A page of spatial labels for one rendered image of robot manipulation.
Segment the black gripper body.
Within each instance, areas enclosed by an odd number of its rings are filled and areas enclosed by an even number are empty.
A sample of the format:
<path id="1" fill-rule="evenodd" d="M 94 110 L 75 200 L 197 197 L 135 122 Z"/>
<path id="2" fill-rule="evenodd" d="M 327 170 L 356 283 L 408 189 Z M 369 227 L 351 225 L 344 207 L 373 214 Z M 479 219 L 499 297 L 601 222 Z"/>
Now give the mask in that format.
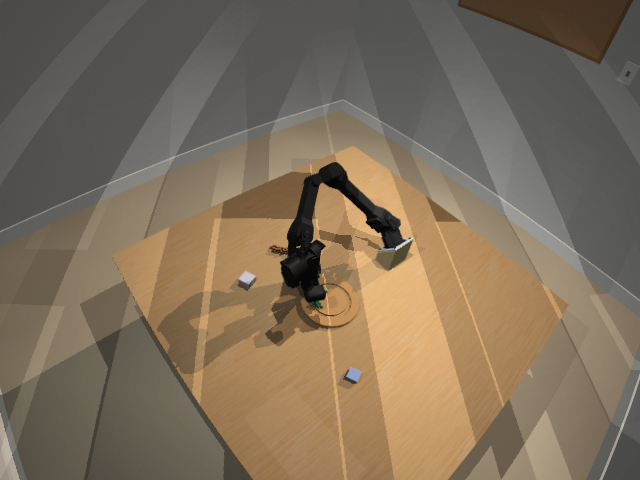
<path id="1" fill-rule="evenodd" d="M 326 298 L 326 293 L 323 286 L 318 285 L 318 278 L 320 278 L 318 273 L 319 270 L 321 270 L 320 264 L 316 268 L 308 268 L 305 272 L 306 289 L 304 289 L 304 297 L 307 302 L 325 300 Z"/>

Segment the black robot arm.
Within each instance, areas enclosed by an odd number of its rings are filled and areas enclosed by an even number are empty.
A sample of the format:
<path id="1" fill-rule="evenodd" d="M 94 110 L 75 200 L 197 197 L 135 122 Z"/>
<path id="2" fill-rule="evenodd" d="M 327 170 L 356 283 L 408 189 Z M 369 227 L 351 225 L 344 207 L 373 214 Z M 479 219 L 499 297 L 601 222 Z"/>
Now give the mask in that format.
<path id="1" fill-rule="evenodd" d="M 288 233 L 288 256 L 280 262 L 281 275 L 287 287 L 294 289 L 305 283 L 307 269 L 316 268 L 320 262 L 321 250 L 326 247 L 319 240 L 313 240 L 312 217 L 319 185 L 326 184 L 338 189 L 354 203 L 367 217 L 366 224 L 381 234 L 384 248 L 394 248 L 405 241 L 399 227 L 401 220 L 383 207 L 375 205 L 358 187 L 348 179 L 346 170 L 338 162 L 333 162 L 304 180 L 304 186 L 295 220 Z M 310 243 L 312 242 L 312 243 Z M 301 246 L 296 248 L 297 246 Z"/>

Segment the light blue block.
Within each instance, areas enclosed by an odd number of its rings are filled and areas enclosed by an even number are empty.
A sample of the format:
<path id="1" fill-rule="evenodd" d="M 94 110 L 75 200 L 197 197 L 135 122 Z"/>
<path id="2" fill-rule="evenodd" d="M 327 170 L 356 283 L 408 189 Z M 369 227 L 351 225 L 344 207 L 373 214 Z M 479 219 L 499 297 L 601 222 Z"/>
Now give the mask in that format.
<path id="1" fill-rule="evenodd" d="M 354 384 L 357 383 L 358 378 L 360 377 L 361 371 L 357 371 L 354 368 L 350 368 L 350 371 L 348 372 L 347 376 L 346 376 L 346 380 L 350 380 L 351 382 L 353 382 Z"/>

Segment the white cube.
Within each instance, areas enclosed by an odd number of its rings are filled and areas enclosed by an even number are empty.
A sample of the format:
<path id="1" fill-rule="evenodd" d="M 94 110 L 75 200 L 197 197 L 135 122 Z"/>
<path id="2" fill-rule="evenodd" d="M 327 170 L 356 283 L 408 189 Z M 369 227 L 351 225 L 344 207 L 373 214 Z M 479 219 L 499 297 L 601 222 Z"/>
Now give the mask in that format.
<path id="1" fill-rule="evenodd" d="M 250 288 L 252 284 L 256 281 L 256 276 L 243 272 L 243 274 L 239 277 L 239 283 L 247 288 Z"/>

